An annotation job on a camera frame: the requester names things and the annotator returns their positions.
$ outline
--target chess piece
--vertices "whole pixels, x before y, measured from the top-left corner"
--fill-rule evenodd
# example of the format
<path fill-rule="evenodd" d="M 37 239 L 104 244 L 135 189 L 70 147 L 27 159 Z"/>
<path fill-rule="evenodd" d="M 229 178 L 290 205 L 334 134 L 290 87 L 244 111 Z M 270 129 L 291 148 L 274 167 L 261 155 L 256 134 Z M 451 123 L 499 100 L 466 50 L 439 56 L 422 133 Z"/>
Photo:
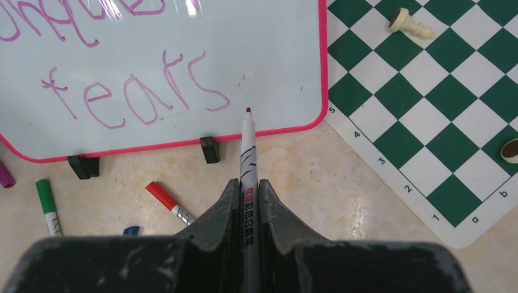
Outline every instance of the chess piece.
<path fill-rule="evenodd" d="M 425 26 L 422 23 L 415 23 L 408 14 L 408 9 L 405 8 L 398 9 L 396 14 L 390 20 L 388 29 L 392 32 L 409 31 L 423 40 L 436 37 L 434 31 L 430 27 Z"/>
<path fill-rule="evenodd" d="M 506 143 L 500 151 L 500 156 L 508 163 L 518 164 L 518 139 Z"/>

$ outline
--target purple marker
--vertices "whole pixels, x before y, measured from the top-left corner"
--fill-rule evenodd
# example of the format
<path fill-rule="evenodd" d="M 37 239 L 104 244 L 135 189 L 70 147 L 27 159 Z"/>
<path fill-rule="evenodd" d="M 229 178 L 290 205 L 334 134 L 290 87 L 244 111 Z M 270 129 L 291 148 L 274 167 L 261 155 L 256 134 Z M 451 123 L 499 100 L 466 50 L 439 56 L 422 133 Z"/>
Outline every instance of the purple marker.
<path fill-rule="evenodd" d="M 4 188 L 10 188 L 13 187 L 15 183 L 16 181 L 11 173 L 9 173 L 9 170 L 5 167 L 4 163 L 0 161 L 0 184 L 2 184 Z"/>

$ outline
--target beige marble surface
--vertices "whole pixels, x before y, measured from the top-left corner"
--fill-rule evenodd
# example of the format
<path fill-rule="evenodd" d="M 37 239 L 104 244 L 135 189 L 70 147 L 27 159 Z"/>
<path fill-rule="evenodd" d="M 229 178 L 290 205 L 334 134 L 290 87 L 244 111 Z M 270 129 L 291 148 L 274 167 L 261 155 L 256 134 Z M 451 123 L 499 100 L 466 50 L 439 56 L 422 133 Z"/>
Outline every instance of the beige marble surface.
<path fill-rule="evenodd" d="M 80 181 L 66 162 L 33 164 L 1 146 L 0 158 L 17 180 L 0 188 L 0 286 L 20 255 L 48 235 L 34 183 L 49 178 L 66 235 L 119 235 L 130 225 L 144 234 L 183 228 L 144 187 L 166 185 L 199 216 L 237 178 L 239 142 L 221 146 L 222 162 L 207 165 L 198 145 L 104 157 L 101 177 Z M 329 239 L 440 240 L 323 122 L 306 132 L 257 140 L 259 176 L 280 199 Z M 474 244 L 451 250 L 477 292 L 517 292 L 518 210 L 513 209 Z"/>

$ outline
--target green marker cap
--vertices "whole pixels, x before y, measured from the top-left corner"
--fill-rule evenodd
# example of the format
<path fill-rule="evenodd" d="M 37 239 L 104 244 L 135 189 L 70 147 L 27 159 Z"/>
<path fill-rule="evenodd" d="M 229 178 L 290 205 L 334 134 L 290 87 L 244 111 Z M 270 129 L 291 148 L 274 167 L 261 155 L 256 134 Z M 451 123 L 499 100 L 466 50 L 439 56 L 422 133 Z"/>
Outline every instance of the green marker cap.
<path fill-rule="evenodd" d="M 56 204 L 54 203 L 50 182 L 47 179 L 38 180 L 36 181 L 36 189 L 38 190 L 40 202 L 42 203 L 43 214 L 56 212 Z"/>

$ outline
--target green square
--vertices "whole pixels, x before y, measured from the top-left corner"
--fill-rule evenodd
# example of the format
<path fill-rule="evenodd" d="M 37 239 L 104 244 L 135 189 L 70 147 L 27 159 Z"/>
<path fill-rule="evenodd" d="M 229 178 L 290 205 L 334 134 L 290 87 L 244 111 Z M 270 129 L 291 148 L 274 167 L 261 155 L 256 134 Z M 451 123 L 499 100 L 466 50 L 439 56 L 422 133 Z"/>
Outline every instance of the green square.
<path fill-rule="evenodd" d="M 518 38 L 501 29 L 478 49 L 496 67 L 507 73 L 518 64 Z"/>
<path fill-rule="evenodd" d="M 475 52 L 475 49 L 450 28 L 431 43 L 426 50 L 449 73 Z"/>
<path fill-rule="evenodd" d="M 332 43 L 327 49 L 327 52 L 338 61 L 345 70 L 350 71 L 360 63 L 365 56 L 372 52 L 372 50 L 349 30 Z"/>
<path fill-rule="evenodd" d="M 516 138 L 518 138 L 518 132 L 508 125 L 482 147 L 482 150 L 510 176 L 518 172 L 518 164 L 510 164 L 504 161 L 500 156 L 500 150 L 506 143 Z"/>
<path fill-rule="evenodd" d="M 452 123 L 435 136 L 426 147 L 452 172 L 478 151 L 478 146 Z"/>
<path fill-rule="evenodd" d="M 383 133 L 374 142 L 374 146 L 397 169 L 423 148 L 423 144 L 399 121 Z"/>
<path fill-rule="evenodd" d="M 518 85 L 504 76 L 480 99 L 507 123 L 518 117 Z"/>
<path fill-rule="evenodd" d="M 333 2 L 328 8 L 339 20 L 347 27 L 351 27 L 356 21 L 360 20 L 372 6 L 365 0 L 338 0 Z"/>
<path fill-rule="evenodd" d="M 428 93 L 426 99 L 453 121 L 476 100 L 476 96 L 457 79 L 448 75 Z"/>
<path fill-rule="evenodd" d="M 421 8 L 421 4 L 414 0 L 383 0 L 376 5 L 376 9 L 379 13 L 383 14 L 383 16 L 388 20 L 391 19 L 401 7 L 408 9 L 410 15 L 413 15 L 417 10 L 419 10 L 419 8 Z"/>
<path fill-rule="evenodd" d="M 473 5 L 472 0 L 430 0 L 425 8 L 438 20 L 451 26 Z"/>
<path fill-rule="evenodd" d="M 396 74 L 374 95 L 397 119 L 423 98 L 401 73 Z"/>
<path fill-rule="evenodd" d="M 354 113 L 371 96 L 372 94 L 349 73 L 329 89 L 329 101 L 346 116 Z"/>
<path fill-rule="evenodd" d="M 506 25 L 518 14 L 516 0 L 480 0 L 480 8 L 499 25 Z"/>
<path fill-rule="evenodd" d="M 422 50 L 423 48 L 412 42 L 405 34 L 397 32 L 391 34 L 374 51 L 390 66 L 400 71 Z"/>
<path fill-rule="evenodd" d="M 482 203 L 455 175 L 446 179 L 426 199 L 454 227 Z"/>

